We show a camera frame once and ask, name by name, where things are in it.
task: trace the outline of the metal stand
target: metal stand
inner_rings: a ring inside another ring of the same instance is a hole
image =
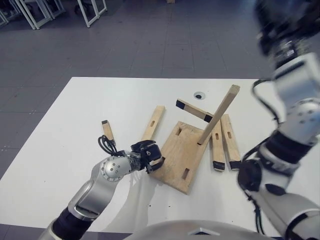
[[[85,24],[86,24],[86,26],[87,26],[88,28],[90,28],[90,26],[91,26],[97,19],[99,19],[100,16],[101,16],[105,11],[108,10],[105,0],[102,0],[102,2],[103,2],[103,9],[102,9],[101,11],[98,10],[96,0],[91,0],[91,4],[92,4],[92,7],[93,7],[95,16],[89,21],[88,18],[87,18],[87,15],[86,15],[86,12],[85,12],[85,9],[84,9],[84,6],[83,6],[81,0],[77,0],[77,1],[78,1],[80,10],[81,10],[81,12],[82,12],[82,15],[83,15]]]
[[[108,11],[106,1],[102,0],[103,2],[103,9],[99,12],[99,16],[101,16],[104,12]]]
[[[23,14],[23,16],[25,17],[25,19],[28,21],[28,23],[30,24],[30,27],[33,29],[33,30],[36,30],[36,27],[34,25],[34,23],[31,21],[31,19],[29,18],[27,12],[25,11],[23,5],[20,3],[20,0],[14,0],[16,5],[18,6],[18,8],[20,9],[21,13]]]
[[[63,13],[66,12],[66,10],[65,10],[65,8],[64,8],[64,6],[62,5],[62,3],[61,3],[60,0],[54,0],[54,3],[55,3],[55,5],[56,5],[56,7],[57,7],[57,11],[55,11],[55,12],[52,12],[52,10],[51,10],[51,8],[49,7],[49,5],[48,5],[48,3],[47,3],[46,0],[43,0],[43,3],[44,3],[44,5],[45,5],[45,7],[48,9],[48,11],[49,11],[49,13],[50,13],[50,15],[51,15],[51,17],[52,17],[53,19],[56,19],[57,16],[59,16],[60,14],[63,14]]]
[[[1,9],[0,9],[0,19],[2,20],[2,22],[0,22],[0,26],[6,25],[9,23],[8,19],[6,18],[4,13],[1,11]]]

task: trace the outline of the silver robot arm segment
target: silver robot arm segment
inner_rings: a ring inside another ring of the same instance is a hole
[[[319,66],[316,55],[307,53],[275,70],[272,81],[285,105],[286,120],[260,145],[255,157],[242,163],[238,174],[241,188],[285,239],[320,239],[319,206],[286,192],[299,161],[318,143]]]
[[[110,203],[118,182],[134,171],[146,168],[150,173],[161,167],[161,152],[154,141],[131,146],[132,152],[119,151],[96,164],[91,178],[74,195],[60,216],[47,227],[39,240],[79,240]]]

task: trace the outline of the white table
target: white table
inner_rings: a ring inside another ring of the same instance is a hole
[[[74,77],[31,134],[0,181],[0,223],[45,228],[67,206],[107,157],[97,143],[102,120],[109,120],[118,150],[142,137],[156,105],[166,112],[154,140],[161,147],[177,121],[204,128],[206,122],[177,108],[181,98],[214,112],[231,84],[240,93],[231,104],[233,130],[241,154],[275,128],[269,113],[250,93],[253,79],[139,79]],[[194,92],[206,94],[204,100]],[[283,110],[271,85],[258,92]],[[289,191],[320,203],[319,145],[301,161]],[[124,177],[111,203],[90,231],[132,233],[147,225],[178,219],[215,220],[255,230],[253,206],[237,186],[237,172],[216,172],[207,147],[190,194],[151,178],[145,171]],[[269,236],[277,232],[263,216]]]

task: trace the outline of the black tip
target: black tip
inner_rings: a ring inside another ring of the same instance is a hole
[[[186,106],[183,102],[179,100],[176,101],[175,105],[182,110],[185,109],[185,106]]]
[[[212,119],[212,116],[205,115],[205,117],[204,117],[203,120],[204,120],[205,122],[207,122],[207,123],[210,123],[211,119]]]
[[[229,163],[231,170],[239,169],[241,165],[241,161],[230,161]]]
[[[219,162],[219,161],[213,161],[213,168],[223,171],[225,170],[225,163]]]

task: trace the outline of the black cable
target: black cable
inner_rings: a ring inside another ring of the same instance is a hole
[[[261,233],[262,233],[263,235],[266,235],[266,234],[265,234],[265,231],[264,231],[264,228],[262,227],[262,219],[261,219],[260,208],[259,208],[259,226],[260,226]]]
[[[269,112],[273,115],[273,120],[276,121],[277,127],[279,127],[280,125],[280,120],[279,120],[279,116],[277,114],[277,112],[265,101],[263,100],[260,96],[258,96],[255,87],[258,86],[259,84],[265,83],[265,82],[270,82],[271,79],[270,78],[261,78],[257,81],[255,81],[252,85],[251,88],[251,92],[253,94],[253,96],[264,106],[266,107],[266,109],[269,110]],[[250,151],[248,151],[242,158],[242,162],[245,161],[248,157],[250,157],[252,154],[256,153],[258,151],[258,149],[260,148],[260,146],[265,143],[267,140],[269,139],[269,137],[267,137],[266,139],[264,139],[262,142],[260,142],[258,145],[256,145],[254,148],[252,148]]]
[[[118,151],[116,146],[111,140],[107,138],[107,136],[100,136],[98,138],[98,144],[107,154],[110,154],[111,156],[120,156],[120,154],[117,154]]]
[[[256,89],[255,87],[258,86],[259,84],[262,84],[262,83],[265,83],[265,82],[271,82],[271,79],[270,78],[262,78],[262,79],[259,79],[257,81],[255,81],[252,85],[252,88],[251,88],[251,92],[253,94],[253,96],[263,105],[265,106],[269,112],[271,112],[271,114],[273,115],[273,120],[276,121],[277,123],[277,126],[279,126],[280,124],[280,121],[279,121],[279,117],[278,117],[278,114],[277,112],[268,104],[266,103],[266,101],[264,101],[260,96],[257,95],[256,93]]]

